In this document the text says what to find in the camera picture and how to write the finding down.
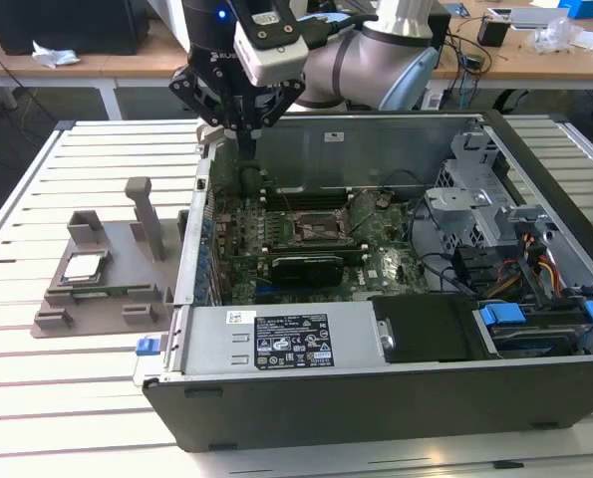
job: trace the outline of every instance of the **cable on desk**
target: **cable on desk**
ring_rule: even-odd
[[[446,101],[450,98],[450,96],[453,92],[453,89],[455,88],[455,84],[457,83],[457,80],[459,79],[460,71],[463,71],[463,78],[460,81],[460,87],[459,87],[460,109],[463,110],[464,103],[466,103],[466,106],[469,108],[471,106],[471,104],[473,103],[473,101],[475,100],[475,97],[477,96],[477,93],[478,93],[478,84],[479,84],[480,79],[482,78],[483,75],[488,73],[490,71],[490,69],[493,67],[493,57],[488,52],[488,50],[486,50],[484,47],[480,46],[478,43],[476,43],[472,40],[469,40],[468,38],[461,37],[460,35],[456,35],[456,34],[452,33],[450,29],[447,29],[446,35],[448,37],[448,40],[445,40],[445,45],[453,48],[453,51],[455,52],[455,56],[457,58],[457,73],[456,73],[455,78],[453,79],[452,83],[449,85],[448,89],[446,90],[444,100]],[[466,64],[466,55],[465,55],[464,51],[462,50],[462,42],[469,43],[470,45],[473,45],[476,48],[482,50],[482,52],[488,58],[488,62],[484,69],[473,70]],[[470,92],[464,92],[463,87],[464,87],[466,78],[468,76],[471,76],[474,78],[473,88],[470,90]]]
[[[5,66],[5,65],[2,63],[2,61],[1,61],[1,60],[0,60],[0,67],[4,69],[4,71],[6,72],[6,74],[7,74],[7,75],[10,77],[10,79],[11,79],[13,82],[15,82],[17,85],[19,85],[19,88],[21,88],[21,89],[24,91],[24,93],[29,93],[29,92],[28,92],[28,89],[27,89],[26,87],[24,87],[24,86],[21,84],[21,82],[20,82],[19,80],[17,80],[17,77],[15,77],[15,76],[12,74],[12,72],[6,68],[6,66]],[[34,103],[35,103],[35,104],[36,104],[36,105],[37,105],[37,106],[38,106],[38,107],[41,109],[41,111],[42,111],[42,112],[44,112],[44,113],[46,114],[46,116],[47,116],[48,118],[50,118],[50,119],[51,119],[52,121],[54,121],[54,122],[57,122],[57,119],[55,118],[55,116],[54,116],[52,113],[50,113],[50,111],[49,111],[49,110],[48,110],[46,107],[44,107],[44,106],[42,105],[42,103],[41,103],[39,100],[37,100],[37,99],[36,99],[34,96],[32,96],[32,95],[30,96],[30,98],[31,98],[31,99],[32,99],[32,101],[33,101],[33,102],[34,102]]]
[[[482,15],[481,17],[468,18],[458,25],[457,30],[455,30],[455,32],[459,33],[459,31],[462,29],[462,26],[464,26],[468,22],[473,22],[475,20],[483,20],[485,18],[490,18],[490,15]]]

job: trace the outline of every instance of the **wooden desk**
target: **wooden desk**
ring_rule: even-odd
[[[450,3],[453,0],[441,0]],[[482,16],[495,2],[463,0],[471,17]],[[528,6],[529,0],[506,0],[500,6]],[[454,18],[450,28],[455,34],[476,42],[480,21],[473,20],[458,27],[466,19]],[[593,31],[593,19],[574,20],[585,30]],[[571,53],[539,55],[525,42],[529,32],[508,30],[500,48],[485,47],[493,57],[491,70],[485,74],[478,87],[482,89],[534,89],[534,90],[593,90],[593,52],[575,48]],[[483,54],[472,45],[462,44],[466,52]],[[429,84],[425,107],[440,103],[444,89],[455,77],[457,59],[451,48],[445,48],[441,63]]]
[[[497,3],[464,0],[471,17],[481,16],[486,8]],[[528,0],[506,0],[506,5],[527,5]],[[453,19],[455,33],[463,19]],[[593,20],[577,21],[593,31]],[[458,32],[475,41],[479,21],[471,21]],[[488,48],[493,66],[479,82],[481,89],[537,89],[537,90],[593,90],[593,52],[575,49],[574,53],[538,55],[524,45],[528,33],[509,30],[501,48]],[[476,50],[464,46],[466,51]],[[167,87],[172,73],[186,62],[185,50],[161,22],[150,22],[148,38],[138,55],[82,55],[81,63],[51,70],[38,65],[31,57],[7,57],[0,49],[0,60],[24,86],[27,87],[79,87],[99,90],[110,120],[121,120],[116,88]],[[445,48],[441,63],[434,71],[424,101],[425,109],[440,104],[443,91],[455,78],[457,60]],[[0,66],[0,87],[16,84]]]
[[[187,61],[187,54],[162,22],[150,22],[149,35],[136,56],[82,55],[77,65],[55,70],[39,65],[31,56],[6,56],[0,61],[30,88],[65,87],[99,90],[110,120],[122,120],[116,88],[167,87],[172,73]],[[0,87],[17,84],[0,66]]]

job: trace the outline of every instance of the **metal slat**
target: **metal slat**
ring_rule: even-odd
[[[59,259],[36,260],[33,258],[29,261],[17,259],[15,262],[0,263],[0,281],[52,279],[59,265]]]
[[[553,127],[529,126],[526,128],[517,128],[515,132],[517,132],[517,134],[519,134],[522,138],[568,137],[564,131],[557,127],[557,124]]]
[[[76,352],[132,352],[144,334],[35,339],[28,330],[0,331],[6,350],[0,355],[69,354]]]
[[[572,170],[552,170],[549,171],[551,176],[557,181],[593,181],[593,169],[572,169]],[[511,180],[521,181],[519,174],[514,171],[508,172],[508,177]]]
[[[185,124],[196,129],[198,119],[122,119],[120,121],[77,121],[74,131],[79,131],[83,126],[96,126],[100,132],[106,131],[108,126],[162,126],[167,124]]]
[[[152,166],[152,167],[107,167],[104,169],[104,179],[124,179],[134,176],[147,177],[195,177],[196,166]],[[63,181],[80,179],[98,179],[99,170],[95,167],[47,169],[42,172],[42,181]]]
[[[117,144],[196,144],[196,134],[190,132],[159,134],[110,134],[85,136],[69,134],[65,146],[93,146]]]
[[[50,281],[43,279],[0,282],[0,304],[40,303],[48,287]]]
[[[515,117],[505,117],[505,119],[514,128],[557,127],[557,123],[552,119],[516,119]]]
[[[58,414],[111,413],[150,410],[141,388],[131,381],[63,383],[0,387],[0,419]]]
[[[187,205],[161,206],[156,209],[156,214],[159,219],[176,219],[178,212],[186,208]],[[10,224],[63,224],[65,226],[75,211],[77,209],[31,209],[12,216]],[[102,222],[137,219],[133,207],[98,207],[95,211]]]
[[[60,259],[68,241],[33,241],[0,244],[0,261],[29,259]]]
[[[589,158],[551,158],[551,159],[542,159],[540,158],[542,164],[546,166],[546,168],[551,170],[558,170],[558,169],[593,169],[593,161]]]
[[[566,137],[554,138],[526,138],[524,140],[528,147],[571,147],[575,143]]]
[[[149,200],[154,207],[170,204],[189,204],[192,193],[186,191],[151,192]],[[135,202],[122,192],[101,192],[89,194],[60,194],[55,201],[53,194],[39,194],[26,197],[21,201],[24,209],[37,209],[45,207],[77,207],[91,209],[96,207],[134,206]]]
[[[160,154],[195,154],[195,144],[141,144],[121,146],[64,146],[61,156],[129,156]]]
[[[70,233],[63,224],[19,224],[2,229],[0,239],[25,242],[68,240]]]
[[[0,306],[0,328],[30,327],[33,324],[39,304]]]
[[[179,132],[192,132],[196,131],[196,125],[192,123],[179,123],[179,124],[117,124],[105,126],[77,126],[73,130],[68,131],[68,136],[99,136],[99,135],[110,135],[110,134],[170,134]]]
[[[193,189],[194,177],[180,178],[152,178],[152,191],[177,191]],[[73,180],[43,180],[31,186],[29,192],[34,194],[61,194],[71,192],[124,192],[126,179],[90,179],[86,181]]]
[[[132,379],[134,370],[134,352],[3,357],[0,358],[0,386],[129,380]]]
[[[533,147],[531,149],[533,153],[539,157],[540,159],[561,159],[561,158],[582,158],[582,159],[590,159],[584,151],[579,149],[577,146],[569,146],[569,147]]]
[[[63,167],[127,167],[127,166],[174,166],[198,164],[199,156],[193,154],[168,154],[158,156],[64,156],[46,161],[53,169]]]
[[[26,439],[30,430],[35,431],[34,440]],[[171,433],[154,412],[0,420],[0,455],[173,444]],[[198,460],[203,473],[210,471],[205,475],[201,473],[201,476],[227,476],[229,471],[261,469],[272,471],[269,476],[294,476],[298,471],[302,472],[300,476],[316,476],[319,473],[331,473],[331,470],[338,470],[338,474],[379,469],[391,472],[393,466],[428,471],[428,466],[451,465],[463,460],[466,463],[488,463],[499,460],[521,461],[524,457],[530,461],[564,455],[581,456],[587,448],[593,451],[593,421],[581,422],[571,429],[555,432],[497,433],[348,444],[343,447],[278,448],[271,452],[252,450],[237,454],[185,454],[185,459],[189,462]],[[304,462],[302,458],[305,452],[309,459]],[[170,469],[169,463],[164,463],[166,469]]]

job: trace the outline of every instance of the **desk leg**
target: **desk leg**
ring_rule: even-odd
[[[7,110],[17,110],[17,100],[13,97],[13,92],[10,88],[2,88],[1,103],[4,104]]]
[[[443,87],[434,87],[431,84],[425,91],[423,98],[422,110],[435,111],[440,109],[440,104],[443,101],[445,89]]]
[[[108,120],[116,121],[122,120],[124,117],[121,114],[121,108],[119,101],[117,100],[117,84],[113,79],[98,79],[94,80],[93,84],[101,95],[104,101],[104,107],[106,107],[106,113],[108,114]]]

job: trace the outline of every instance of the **robotic arm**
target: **robotic arm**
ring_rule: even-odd
[[[237,140],[239,160],[252,160],[261,129],[274,125],[305,92],[304,71],[307,89],[311,89],[306,105],[329,104],[328,97],[341,101],[341,95],[361,101],[363,95],[352,98],[355,92],[372,91],[372,96],[377,96],[380,93],[374,90],[381,91],[393,78],[399,84],[409,59],[424,53],[425,43],[431,39],[431,30],[423,26],[427,25],[432,1],[383,0],[378,13],[385,18],[361,14],[335,22],[325,17],[299,22],[286,0],[183,0],[191,48],[187,65],[174,74],[170,88],[208,124],[222,125],[225,134]],[[401,6],[409,8],[404,11]],[[380,65],[394,62],[386,78],[380,78],[378,71],[360,72],[365,65],[353,60],[349,68],[347,60],[355,55],[383,53],[347,40],[358,37],[353,28],[367,21],[373,32],[369,39],[384,45]],[[422,44],[416,48],[419,32]],[[401,40],[409,35],[413,37],[411,48],[407,40]],[[430,62],[423,65],[431,72],[434,65],[429,66]],[[351,80],[356,89],[337,88],[347,80],[336,76],[345,72],[349,78],[350,71],[360,73]],[[375,101],[363,103],[373,106]]]

